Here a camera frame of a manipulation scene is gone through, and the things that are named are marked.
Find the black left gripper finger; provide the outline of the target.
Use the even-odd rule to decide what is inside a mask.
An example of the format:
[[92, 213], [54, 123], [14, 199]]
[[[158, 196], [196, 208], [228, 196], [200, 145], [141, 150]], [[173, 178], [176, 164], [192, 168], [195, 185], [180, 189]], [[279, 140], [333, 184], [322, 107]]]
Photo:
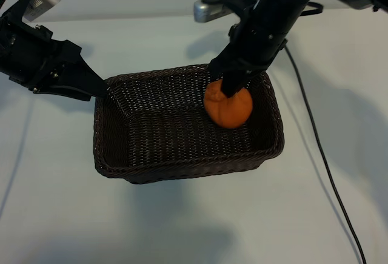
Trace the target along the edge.
[[74, 87], [64, 87], [64, 86], [48, 85], [48, 84], [33, 86], [32, 92], [34, 94], [64, 96], [67, 98], [72, 98], [80, 101], [90, 101], [92, 97], [91, 94], [86, 93]]
[[82, 48], [69, 40], [58, 42], [55, 73], [52, 85], [74, 87], [91, 96], [106, 96], [107, 84], [81, 56]]

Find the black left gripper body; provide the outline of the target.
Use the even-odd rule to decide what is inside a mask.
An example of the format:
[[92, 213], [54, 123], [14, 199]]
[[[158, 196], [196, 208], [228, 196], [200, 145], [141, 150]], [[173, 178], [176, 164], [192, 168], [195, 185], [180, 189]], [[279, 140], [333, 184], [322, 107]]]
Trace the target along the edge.
[[64, 44], [52, 39], [45, 27], [34, 29], [1, 18], [1, 72], [32, 92], [62, 91]]

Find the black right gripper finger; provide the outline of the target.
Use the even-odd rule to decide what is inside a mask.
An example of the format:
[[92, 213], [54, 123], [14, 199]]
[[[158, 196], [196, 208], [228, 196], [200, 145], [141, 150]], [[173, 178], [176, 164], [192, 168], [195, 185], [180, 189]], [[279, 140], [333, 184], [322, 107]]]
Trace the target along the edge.
[[238, 57], [234, 50], [224, 49], [209, 63], [209, 73], [212, 78], [220, 78], [225, 73], [239, 71]]
[[222, 93], [227, 98], [234, 96], [257, 73], [258, 68], [251, 65], [234, 63], [228, 66], [222, 78]]

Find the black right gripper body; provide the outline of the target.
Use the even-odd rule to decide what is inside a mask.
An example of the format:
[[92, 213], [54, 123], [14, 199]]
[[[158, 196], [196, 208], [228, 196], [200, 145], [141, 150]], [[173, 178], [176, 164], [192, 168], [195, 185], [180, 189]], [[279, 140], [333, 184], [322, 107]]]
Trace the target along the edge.
[[292, 2], [228, 2], [240, 17], [226, 47], [227, 75], [255, 75], [268, 69], [293, 26]]

